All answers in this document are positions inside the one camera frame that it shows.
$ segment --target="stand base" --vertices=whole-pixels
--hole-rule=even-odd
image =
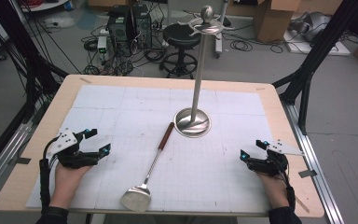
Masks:
[[[191,108],[176,113],[173,118],[175,129],[186,137],[202,137],[211,130],[211,119],[202,110],[197,109],[196,117],[191,120]]]

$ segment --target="stool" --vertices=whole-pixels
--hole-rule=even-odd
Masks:
[[[190,75],[193,78],[193,72],[197,69],[197,59],[190,54],[185,53],[186,49],[192,49],[201,41],[201,34],[193,34],[193,30],[188,25],[172,24],[167,26],[163,31],[163,38],[168,44],[179,49],[178,52],[167,55],[159,64],[159,69],[165,69],[168,72],[167,78],[171,74],[177,76]],[[177,55],[177,61],[172,61],[172,58]],[[185,62],[185,57],[190,58],[189,62]]]

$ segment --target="black sleeve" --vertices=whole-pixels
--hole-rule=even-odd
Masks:
[[[44,207],[42,217],[37,220],[36,224],[67,224],[68,210],[60,207]]]
[[[67,224],[66,217],[59,217],[54,215],[45,214],[42,215],[39,220],[37,220],[36,224]]]
[[[270,224],[301,224],[292,207],[275,208],[268,212]]]

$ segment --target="robotic hand exoskeleton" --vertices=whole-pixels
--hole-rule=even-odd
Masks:
[[[255,144],[267,151],[267,158],[265,160],[251,158],[248,153],[241,150],[241,161],[244,161],[249,170],[254,172],[270,176],[280,175],[282,177],[282,181],[286,185],[287,201],[289,202],[290,206],[295,209],[296,195],[295,190],[290,185],[289,178],[285,172],[289,162],[284,153],[294,155],[303,155],[304,153],[302,151],[298,151],[295,148],[284,146],[280,141],[278,141],[276,146],[271,145],[267,141],[262,142],[260,140],[256,140]]]
[[[267,141],[262,142],[256,140],[255,144],[266,150],[268,156],[265,160],[255,159],[251,158],[248,153],[241,150],[240,159],[246,163],[249,170],[275,176],[287,169],[288,161],[285,155],[268,150],[269,143]]]
[[[97,134],[96,129],[86,129],[80,133],[72,133],[65,130],[58,137],[51,139],[43,152],[43,159],[39,161],[40,168],[40,200],[42,207],[47,207],[50,203],[49,177],[53,163],[58,159],[67,168],[78,169],[83,166],[98,164],[98,161],[109,155],[110,144],[101,147],[97,152],[80,151],[80,142],[83,138],[88,139]]]

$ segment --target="human hand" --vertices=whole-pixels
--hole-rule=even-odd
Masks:
[[[286,185],[279,175],[269,176],[256,173],[264,185],[272,209],[289,206]]]
[[[92,166],[84,166],[79,169],[66,168],[58,162],[55,171],[55,190],[51,197],[49,206],[68,209],[74,199],[76,190],[83,175]]]

